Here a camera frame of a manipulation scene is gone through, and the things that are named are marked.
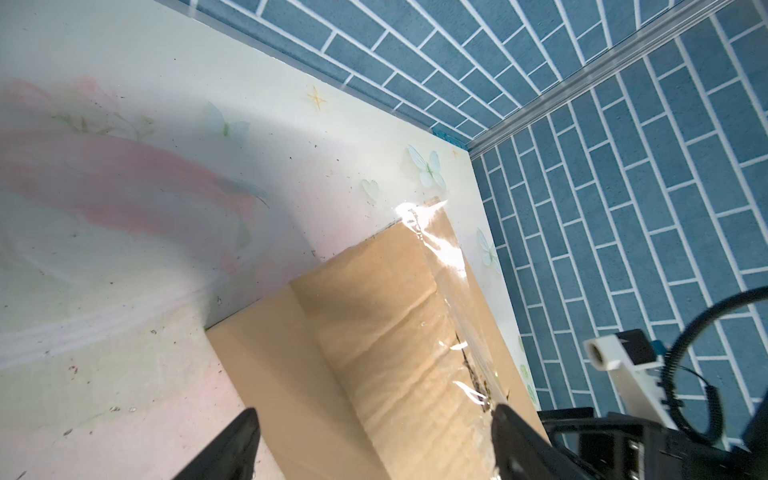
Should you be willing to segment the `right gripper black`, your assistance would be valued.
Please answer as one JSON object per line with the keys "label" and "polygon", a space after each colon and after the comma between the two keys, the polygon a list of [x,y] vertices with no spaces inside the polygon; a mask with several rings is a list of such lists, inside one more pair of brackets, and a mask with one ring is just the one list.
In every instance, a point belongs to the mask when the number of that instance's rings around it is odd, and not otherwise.
{"label": "right gripper black", "polygon": [[656,422],[592,407],[545,410],[551,446],[575,470],[568,479],[765,479],[767,446],[730,451],[690,440]]}

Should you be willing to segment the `brown cardboard express box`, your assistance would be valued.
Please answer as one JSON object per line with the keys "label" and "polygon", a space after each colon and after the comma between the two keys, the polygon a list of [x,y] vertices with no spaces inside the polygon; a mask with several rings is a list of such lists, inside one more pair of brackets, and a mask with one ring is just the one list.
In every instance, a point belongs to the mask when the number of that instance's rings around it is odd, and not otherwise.
{"label": "brown cardboard express box", "polygon": [[209,329],[288,479],[493,479],[496,406],[544,429],[443,203]]}

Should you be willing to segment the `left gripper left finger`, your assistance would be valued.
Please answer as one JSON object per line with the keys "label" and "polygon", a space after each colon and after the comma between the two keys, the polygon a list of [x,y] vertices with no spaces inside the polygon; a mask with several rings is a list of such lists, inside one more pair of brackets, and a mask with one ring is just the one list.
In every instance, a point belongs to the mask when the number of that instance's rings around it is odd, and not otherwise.
{"label": "left gripper left finger", "polygon": [[174,480],[252,479],[260,440],[257,411],[246,408]]}

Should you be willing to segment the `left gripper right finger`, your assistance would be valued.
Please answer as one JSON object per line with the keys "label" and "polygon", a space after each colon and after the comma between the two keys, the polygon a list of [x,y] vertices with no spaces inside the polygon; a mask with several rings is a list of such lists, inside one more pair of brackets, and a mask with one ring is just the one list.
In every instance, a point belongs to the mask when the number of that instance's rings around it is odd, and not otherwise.
{"label": "left gripper right finger", "polygon": [[506,404],[497,404],[491,440],[501,479],[590,479]]}

